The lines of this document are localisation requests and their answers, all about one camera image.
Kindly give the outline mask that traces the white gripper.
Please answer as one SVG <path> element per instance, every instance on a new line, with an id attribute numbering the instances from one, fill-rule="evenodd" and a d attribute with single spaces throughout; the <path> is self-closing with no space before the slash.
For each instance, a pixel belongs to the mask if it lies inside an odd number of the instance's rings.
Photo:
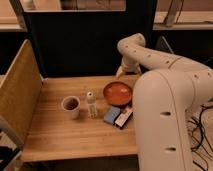
<path id="1" fill-rule="evenodd" d="M 120 66 L 118 68 L 117 72 L 116 72 L 116 77 L 120 78 L 120 77 L 126 75 L 127 73 L 134 73 L 136 75 L 141 75 L 142 74 L 141 69 L 140 69 L 139 66 L 132 67 L 132 68 Z"/>

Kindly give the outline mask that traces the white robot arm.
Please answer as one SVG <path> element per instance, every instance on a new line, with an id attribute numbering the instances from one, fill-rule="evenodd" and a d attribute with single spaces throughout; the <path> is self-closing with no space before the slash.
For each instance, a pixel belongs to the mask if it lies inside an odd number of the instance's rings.
<path id="1" fill-rule="evenodd" d="M 132 106 L 140 171 L 193 171 L 187 119 L 213 99 L 213 69 L 189 58 L 152 50 L 137 33 L 121 39 L 116 76 L 140 73 Z"/>

